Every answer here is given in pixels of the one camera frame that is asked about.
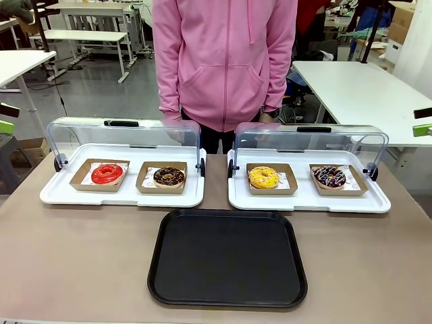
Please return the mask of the person's left hand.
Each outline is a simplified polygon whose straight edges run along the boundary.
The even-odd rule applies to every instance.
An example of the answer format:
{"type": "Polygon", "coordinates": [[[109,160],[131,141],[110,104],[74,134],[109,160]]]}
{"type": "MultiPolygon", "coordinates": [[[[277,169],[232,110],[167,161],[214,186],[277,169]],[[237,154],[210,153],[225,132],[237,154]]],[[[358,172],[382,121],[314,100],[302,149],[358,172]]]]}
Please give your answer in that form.
{"type": "Polygon", "coordinates": [[[259,118],[260,123],[271,124],[276,123],[279,120],[279,110],[262,112],[259,118]]]}

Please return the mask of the person's right hand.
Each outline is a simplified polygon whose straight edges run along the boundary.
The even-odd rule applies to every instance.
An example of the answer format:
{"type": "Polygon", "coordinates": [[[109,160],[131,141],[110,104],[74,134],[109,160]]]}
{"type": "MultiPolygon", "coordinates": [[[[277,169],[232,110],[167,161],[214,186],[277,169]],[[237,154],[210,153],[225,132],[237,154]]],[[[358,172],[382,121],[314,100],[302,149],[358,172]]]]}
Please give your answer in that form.
{"type": "Polygon", "coordinates": [[[184,143],[184,129],[183,129],[183,120],[182,119],[162,119],[161,123],[163,124],[163,127],[165,128],[165,131],[167,132],[168,136],[180,143],[184,143]]]}

